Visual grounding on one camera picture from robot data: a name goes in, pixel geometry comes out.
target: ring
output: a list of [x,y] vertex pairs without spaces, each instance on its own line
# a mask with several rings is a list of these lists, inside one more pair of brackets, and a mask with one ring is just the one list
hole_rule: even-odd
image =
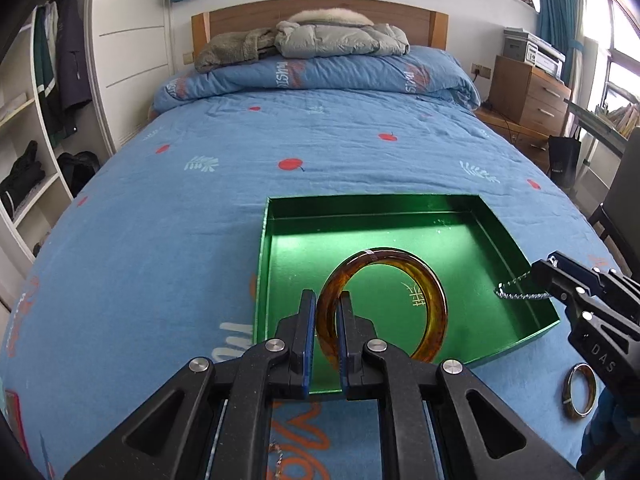
[[[574,375],[576,372],[580,372],[582,375],[584,375],[584,378],[587,379],[587,384],[589,386],[589,399],[587,400],[587,405],[584,412],[579,412],[575,409],[574,400],[571,396],[571,384],[574,381]],[[591,413],[591,410],[593,409],[593,405],[596,402],[597,389],[598,386],[596,384],[596,375],[595,373],[593,373],[593,368],[591,368],[587,363],[580,363],[571,368],[571,370],[569,370],[569,373],[564,378],[564,386],[562,387],[562,407],[564,408],[566,416],[577,420],[589,415]]]
[[368,265],[384,264],[404,271],[417,283],[425,298],[427,323],[412,358],[430,362],[442,347],[447,330],[447,298],[440,280],[424,261],[402,249],[378,247],[367,249],[344,260],[324,283],[316,304],[316,332],[322,353],[338,369],[338,335],[335,311],[338,298],[351,277]]

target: chair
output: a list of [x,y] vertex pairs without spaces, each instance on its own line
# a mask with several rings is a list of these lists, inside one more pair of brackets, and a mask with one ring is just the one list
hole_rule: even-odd
[[589,224],[600,223],[601,240],[610,237],[632,273],[640,280],[640,127],[633,130],[618,172],[604,202],[589,217]]

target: green metallic box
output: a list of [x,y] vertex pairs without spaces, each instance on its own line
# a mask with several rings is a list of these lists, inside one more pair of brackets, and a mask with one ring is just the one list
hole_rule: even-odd
[[[498,357],[560,322],[549,300],[501,300],[499,282],[530,265],[494,213],[475,195],[371,194],[270,198],[262,226],[254,343],[273,337],[278,321],[295,314],[304,288],[320,293],[345,258],[374,247],[407,250],[439,277],[449,325],[435,362],[466,364]],[[379,337],[411,354],[426,321],[414,281],[376,265],[347,284],[354,313],[368,317]],[[318,342],[311,393],[340,391]]]

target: bed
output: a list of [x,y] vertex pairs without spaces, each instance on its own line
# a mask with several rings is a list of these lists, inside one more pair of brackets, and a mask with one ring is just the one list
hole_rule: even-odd
[[[393,23],[413,45],[446,47],[446,15],[372,0],[203,13],[193,18],[194,46],[333,6]],[[269,58],[159,88],[159,117],[53,229],[4,338],[5,410],[45,475],[62,478],[191,357],[219,362],[248,348],[267,197],[479,194],[530,261],[559,250],[614,265],[569,199],[474,117],[477,93],[452,58],[428,48],[396,61],[363,58]],[[287,85],[273,77],[283,62]],[[575,463],[586,421],[562,416],[560,391],[581,358],[556,308],[559,326],[474,371]],[[380,478],[374,402],[283,404],[273,416],[288,476]]]

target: brown bracelet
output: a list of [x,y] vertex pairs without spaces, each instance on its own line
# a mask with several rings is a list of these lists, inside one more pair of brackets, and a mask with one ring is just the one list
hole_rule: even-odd
[[[574,380],[574,375],[576,372],[580,372],[582,375],[584,375],[584,378],[587,379],[587,384],[589,386],[589,399],[587,400],[587,405],[584,412],[579,412],[575,409],[574,400],[571,397],[571,384]],[[562,387],[562,407],[564,408],[564,413],[566,414],[566,416],[572,418],[573,420],[578,420],[589,415],[591,413],[591,410],[593,409],[593,405],[596,402],[597,389],[598,386],[596,384],[596,375],[595,373],[593,373],[593,368],[591,368],[587,363],[580,363],[571,368],[564,379],[564,386]]]
[[430,362],[442,347],[449,313],[442,284],[424,261],[417,256],[389,247],[367,249],[344,260],[324,283],[316,306],[316,332],[322,353],[338,369],[338,336],[335,329],[335,310],[338,298],[351,277],[361,268],[372,264],[397,267],[407,273],[420,287],[427,308],[427,323],[422,340],[412,358]]

